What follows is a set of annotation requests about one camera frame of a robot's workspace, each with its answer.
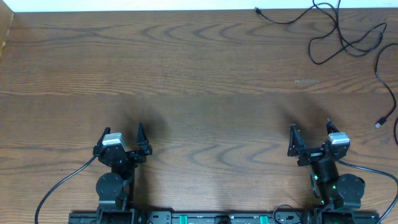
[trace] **wooden tabletop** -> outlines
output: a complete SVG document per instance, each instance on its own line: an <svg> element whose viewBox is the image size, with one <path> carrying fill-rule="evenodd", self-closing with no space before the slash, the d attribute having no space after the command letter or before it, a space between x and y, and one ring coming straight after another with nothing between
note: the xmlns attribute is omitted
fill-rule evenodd
<svg viewBox="0 0 398 224"><path fill-rule="evenodd" d="M266 10L288 21L302 10ZM398 9L340 12L348 40L388 22L383 45L398 42ZM144 123L154 155L136 171L136 203L178 210L273 210L320 203L310 167L287 157L289 124L310 146L327 139L330 118L351 138L345 161L398 175L392 106L373 72L377 51L339 54L324 65L308 41L331 21L311 11L289 26L254 11L19 13L0 64L0 223L32 223L42 197L92 157L103 129L134 143ZM373 44L377 32L361 46ZM339 49L317 41L314 57ZM380 74L398 93L397 50ZM397 192L388 177L338 165L366 181L363 210L380 214ZM95 184L110 169L95 161L46 201L40 223L66 223L98 206ZM384 223L398 222L395 208Z"/></svg>

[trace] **white background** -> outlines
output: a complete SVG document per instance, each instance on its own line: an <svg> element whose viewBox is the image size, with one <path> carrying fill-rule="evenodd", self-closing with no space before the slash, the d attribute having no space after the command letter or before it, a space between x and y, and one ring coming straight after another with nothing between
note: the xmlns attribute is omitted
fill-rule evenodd
<svg viewBox="0 0 398 224"><path fill-rule="evenodd" d="M333 6L337 0L317 0ZM4 0L14 12L307 8L312 0ZM342 0L342 8L398 7L398 0Z"/></svg>

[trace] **table surface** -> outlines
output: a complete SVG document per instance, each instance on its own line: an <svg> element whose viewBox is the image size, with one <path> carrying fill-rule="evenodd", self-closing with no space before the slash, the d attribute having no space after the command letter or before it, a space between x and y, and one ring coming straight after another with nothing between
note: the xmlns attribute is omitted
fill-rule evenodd
<svg viewBox="0 0 398 224"><path fill-rule="evenodd" d="M287 21L302 10L264 11ZM398 9L341 10L348 40L388 22L382 45L398 42ZM311 11L289 26L253 11L77 12L16 14L0 64L0 223L32 223L42 197L92 157L103 129L133 144L144 123L154 155L136 170L136 203L178 210L273 210L320 203L310 167L286 156L289 124L309 145L325 122L351 138L345 161L398 175L396 113L374 76L377 52L308 58L310 38L330 20ZM368 47L378 35L365 39ZM339 49L337 35L317 41L314 57ZM392 91L397 50L382 56ZM366 181L362 209L383 213L397 188L388 177L338 165ZM95 210L95 161L46 201L41 223L66 223ZM384 223L396 223L398 208Z"/></svg>

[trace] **wooden table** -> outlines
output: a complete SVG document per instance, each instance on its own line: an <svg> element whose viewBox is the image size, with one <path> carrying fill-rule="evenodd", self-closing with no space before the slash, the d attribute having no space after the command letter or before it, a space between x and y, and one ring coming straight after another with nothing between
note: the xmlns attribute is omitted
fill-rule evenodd
<svg viewBox="0 0 398 224"><path fill-rule="evenodd" d="M263 11L278 21L302 10ZM355 40L387 21L382 45L398 42L398 9L341 10ZM289 124L309 145L330 118L351 138L346 161L398 175L392 127L374 123L392 106L374 76L377 51L339 54L324 65L307 55L329 19L311 11L290 26L253 11L78 12L16 14L0 64L0 223L32 223L47 191L92 157L103 129L131 144L142 121L154 155L137 170L139 205L174 210L273 210L320 203L310 167L286 156ZM377 36L364 41L370 46ZM316 42L323 59L336 35ZM397 51L380 73L398 92ZM396 194L388 177L338 165L366 181L362 209L383 213ZM95 210L94 162L46 201L40 223ZM395 208L384 223L396 223Z"/></svg>

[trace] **white wall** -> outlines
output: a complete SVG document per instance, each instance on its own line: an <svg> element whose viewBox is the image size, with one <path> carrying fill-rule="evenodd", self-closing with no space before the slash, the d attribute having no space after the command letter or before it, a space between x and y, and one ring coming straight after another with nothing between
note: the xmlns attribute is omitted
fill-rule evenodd
<svg viewBox="0 0 398 224"><path fill-rule="evenodd" d="M337 0L317 0L336 5ZM14 12L295 9L312 0L4 0ZM398 7L398 0L342 0L342 8Z"/></svg>

